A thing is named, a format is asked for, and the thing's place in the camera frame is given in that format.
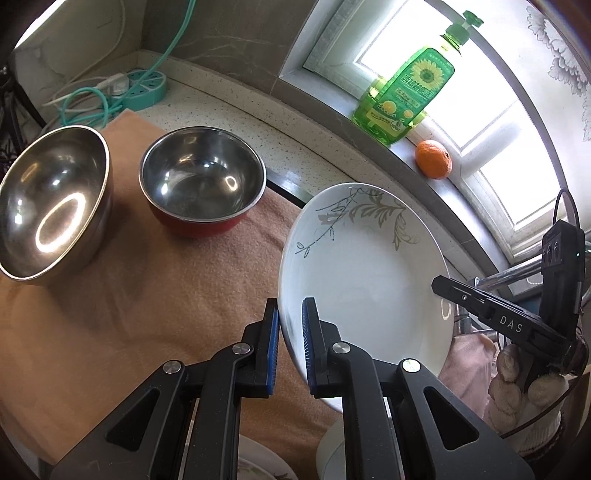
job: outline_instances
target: sunflower logo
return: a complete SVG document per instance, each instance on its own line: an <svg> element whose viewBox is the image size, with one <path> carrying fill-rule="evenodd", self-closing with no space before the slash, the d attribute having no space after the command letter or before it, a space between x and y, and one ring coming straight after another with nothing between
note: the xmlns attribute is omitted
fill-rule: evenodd
<svg viewBox="0 0 591 480"><path fill-rule="evenodd" d="M435 90L443 85L443 71L429 60L419 60L413 65L413 80L429 90Z"/></svg>

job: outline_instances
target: dish soap bottle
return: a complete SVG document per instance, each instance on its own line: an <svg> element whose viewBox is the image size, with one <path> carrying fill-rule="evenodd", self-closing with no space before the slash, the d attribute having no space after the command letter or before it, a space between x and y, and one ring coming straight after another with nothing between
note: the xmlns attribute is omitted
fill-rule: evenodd
<svg viewBox="0 0 591 480"><path fill-rule="evenodd" d="M426 46L416 52L387 82L376 79L361 97L353 122L384 145L404 137L425 113L455 72L450 60L457 60L460 46L470 38L467 29L480 27L483 21L469 11L461 24L450 25L438 46Z"/></svg>

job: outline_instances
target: window sill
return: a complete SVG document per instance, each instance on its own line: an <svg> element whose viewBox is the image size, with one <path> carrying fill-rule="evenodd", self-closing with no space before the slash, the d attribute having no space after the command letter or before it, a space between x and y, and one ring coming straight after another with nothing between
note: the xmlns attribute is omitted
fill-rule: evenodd
<svg viewBox="0 0 591 480"><path fill-rule="evenodd" d="M493 236L449 180L429 180L414 161L414 145L404 138L384 147L349 120L357 99L321 76L304 69L282 75L271 96L300 111L355 147L405 187L449 231L485 275L509 263Z"/></svg>

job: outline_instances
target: teal power strip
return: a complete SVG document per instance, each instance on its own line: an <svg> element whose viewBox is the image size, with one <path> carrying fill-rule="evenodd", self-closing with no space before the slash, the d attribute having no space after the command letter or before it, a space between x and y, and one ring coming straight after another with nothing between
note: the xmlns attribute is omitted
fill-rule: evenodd
<svg viewBox="0 0 591 480"><path fill-rule="evenodd" d="M134 70L129 72L129 87L138 83L138 80L146 72L146 70ZM136 87L130 94L123 98L123 108L138 112L152 105L155 105L166 96L166 75L162 72L152 72L146 79L144 79L140 86Z"/></svg>

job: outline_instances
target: black wire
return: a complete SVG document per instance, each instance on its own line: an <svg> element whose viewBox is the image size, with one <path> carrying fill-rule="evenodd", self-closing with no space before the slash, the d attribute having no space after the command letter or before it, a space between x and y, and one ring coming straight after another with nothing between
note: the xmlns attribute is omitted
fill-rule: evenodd
<svg viewBox="0 0 591 480"><path fill-rule="evenodd" d="M560 191L558 192L558 196L556 197L556 203L554 204L554 216L552 217L552 224L556 223L556 217L558 217L558 204L560 203L560 198L562 197L562 195L566 195L569 198L570 204L573 206L574 219L577 224L577 228L581 228L581 224L579 222L579 212L577 211L577 206L574 203L574 198L570 194L568 189L560 189Z"/></svg>
<svg viewBox="0 0 591 480"><path fill-rule="evenodd" d="M577 375L577 378L575 378L570 383L566 392L564 392L561 396L559 396L558 400L556 400L554 403L552 403L552 405L550 405L545 410L543 410L542 412L537 414L531 420L528 420L523 425L519 425L517 428L514 428L513 430L510 430L510 431L502 434L501 435L502 439L506 439L507 437L510 437L510 436L520 432L523 429L526 429L530 425L533 425L535 422L537 422L540 418L542 418L545 415L547 415L548 413L550 413L552 410L554 410L556 408L556 405L558 405L560 402L562 402L574 390L574 388L579 384L579 381L581 380L581 377L583 376L583 373L585 372L585 368L587 367L587 363L589 362L589 346L587 345L587 342L585 342L584 338L582 338L582 341L583 341L583 345L585 346L585 351L586 351L585 360L584 360L583 365L581 367L581 371Z"/></svg>

